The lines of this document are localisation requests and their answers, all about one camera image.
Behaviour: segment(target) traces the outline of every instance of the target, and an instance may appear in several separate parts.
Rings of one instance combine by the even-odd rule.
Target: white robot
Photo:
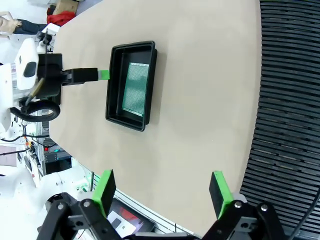
[[[50,23],[42,32],[53,36],[59,26]],[[27,38],[21,45],[14,63],[0,66],[0,139],[9,137],[6,132],[12,124],[11,108],[19,108],[19,100],[33,98],[36,88],[41,86],[37,77],[39,54],[46,54],[47,44],[40,41],[36,47],[33,38]]]

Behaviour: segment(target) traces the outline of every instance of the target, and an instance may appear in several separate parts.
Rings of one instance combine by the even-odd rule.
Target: beige table
[[[256,0],[104,0],[63,26],[54,50],[65,69],[109,69],[113,46],[154,40],[150,123],[138,132],[105,119],[107,81],[66,86],[50,136],[90,170],[114,169],[117,187],[204,234],[215,221],[214,170],[240,189],[261,72]]]

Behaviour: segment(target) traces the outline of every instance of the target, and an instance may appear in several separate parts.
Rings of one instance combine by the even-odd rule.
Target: black grille
[[[320,187],[320,1],[261,0],[260,97],[240,192],[289,235]],[[299,232],[320,235],[320,203]]]

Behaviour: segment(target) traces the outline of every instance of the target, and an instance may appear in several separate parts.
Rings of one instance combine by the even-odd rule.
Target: black tray
[[[150,120],[158,51],[154,41],[112,48],[105,118],[144,131]]]

